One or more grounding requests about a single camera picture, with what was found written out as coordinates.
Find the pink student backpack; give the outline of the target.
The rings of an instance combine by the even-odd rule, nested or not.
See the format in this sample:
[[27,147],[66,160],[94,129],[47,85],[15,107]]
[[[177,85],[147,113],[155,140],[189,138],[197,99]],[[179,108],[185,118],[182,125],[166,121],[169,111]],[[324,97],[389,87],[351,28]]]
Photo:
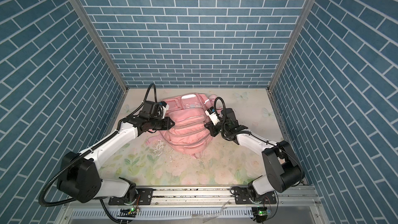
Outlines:
[[166,116],[175,125],[150,137],[146,144],[163,141],[177,152],[200,158],[213,140],[205,124],[211,121],[208,110],[214,106],[216,97],[214,94],[191,93],[164,99],[169,106]]

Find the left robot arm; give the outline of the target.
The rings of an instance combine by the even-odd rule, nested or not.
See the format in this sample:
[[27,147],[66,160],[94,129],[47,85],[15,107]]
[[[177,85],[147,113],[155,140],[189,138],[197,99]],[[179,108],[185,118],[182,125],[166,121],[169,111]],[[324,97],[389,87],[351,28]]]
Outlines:
[[165,101],[144,98],[135,111],[119,120],[111,134],[78,153],[67,153],[60,171],[43,186],[38,203],[52,207],[116,197],[125,205],[134,204],[138,194],[134,182],[122,177],[102,179],[98,171],[119,149],[143,133],[171,129],[175,123],[166,116],[169,108]]

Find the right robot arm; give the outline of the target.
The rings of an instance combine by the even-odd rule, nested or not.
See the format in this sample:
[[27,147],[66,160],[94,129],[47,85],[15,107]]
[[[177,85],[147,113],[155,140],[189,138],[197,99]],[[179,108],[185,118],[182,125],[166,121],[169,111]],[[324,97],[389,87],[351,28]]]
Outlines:
[[212,137],[221,135],[224,140],[246,147],[262,157],[265,173],[247,186],[252,202],[263,200],[270,192],[282,193],[304,179],[305,172],[288,142],[271,141],[239,124],[234,111],[226,107],[221,97],[216,97],[213,106],[205,113],[210,118],[205,128]]

